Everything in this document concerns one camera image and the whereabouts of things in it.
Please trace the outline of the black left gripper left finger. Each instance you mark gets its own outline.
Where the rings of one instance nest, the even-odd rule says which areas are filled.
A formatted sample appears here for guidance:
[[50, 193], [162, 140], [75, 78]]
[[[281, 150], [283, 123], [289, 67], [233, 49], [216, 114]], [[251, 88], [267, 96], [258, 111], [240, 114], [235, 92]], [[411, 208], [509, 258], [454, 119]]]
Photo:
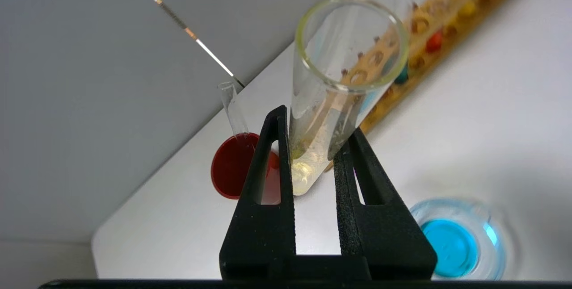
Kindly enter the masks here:
[[[220, 250], [220, 273], [225, 281], [267, 279], [269, 268], [296, 255], [294, 194], [287, 137], [287, 107], [270, 111]], [[278, 142], [280, 203], [262, 204], [266, 165]]]

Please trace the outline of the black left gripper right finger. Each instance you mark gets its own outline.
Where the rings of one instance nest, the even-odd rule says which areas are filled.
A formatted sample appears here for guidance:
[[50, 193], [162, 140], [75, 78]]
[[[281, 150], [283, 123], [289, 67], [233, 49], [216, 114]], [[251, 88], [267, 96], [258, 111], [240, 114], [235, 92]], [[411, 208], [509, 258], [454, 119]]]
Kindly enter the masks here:
[[374, 280], [429, 281], [437, 254], [362, 130], [335, 156], [334, 177], [341, 254], [366, 263]]

